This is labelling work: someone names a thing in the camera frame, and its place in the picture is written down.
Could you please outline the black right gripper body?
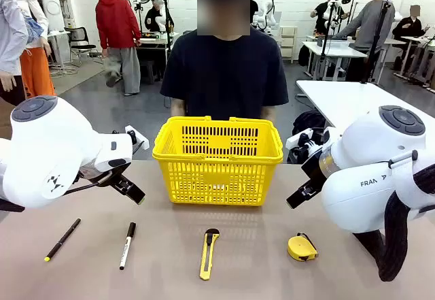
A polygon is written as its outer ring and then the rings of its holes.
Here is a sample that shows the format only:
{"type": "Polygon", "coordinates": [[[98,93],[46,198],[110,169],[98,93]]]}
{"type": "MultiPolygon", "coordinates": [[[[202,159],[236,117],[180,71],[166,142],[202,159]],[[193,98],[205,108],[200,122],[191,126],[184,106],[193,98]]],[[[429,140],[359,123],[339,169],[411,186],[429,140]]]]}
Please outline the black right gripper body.
{"type": "Polygon", "coordinates": [[[320,192],[326,180],[332,175],[332,157],[328,154],[314,154],[302,165],[309,180],[302,186],[307,192],[320,192]]]}

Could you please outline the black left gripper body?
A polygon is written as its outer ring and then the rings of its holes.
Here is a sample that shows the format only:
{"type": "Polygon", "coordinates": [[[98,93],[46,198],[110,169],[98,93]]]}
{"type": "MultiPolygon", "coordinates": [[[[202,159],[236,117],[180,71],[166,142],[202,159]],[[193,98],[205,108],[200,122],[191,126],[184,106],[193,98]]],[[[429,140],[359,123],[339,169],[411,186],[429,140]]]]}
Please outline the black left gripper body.
{"type": "Polygon", "coordinates": [[[87,165],[80,168],[77,177],[88,180],[91,183],[97,183],[98,187],[120,186],[122,182],[127,181],[123,173],[130,165],[131,163],[125,163],[117,167],[110,167],[109,170],[105,172],[100,172],[90,165],[87,165]]]}

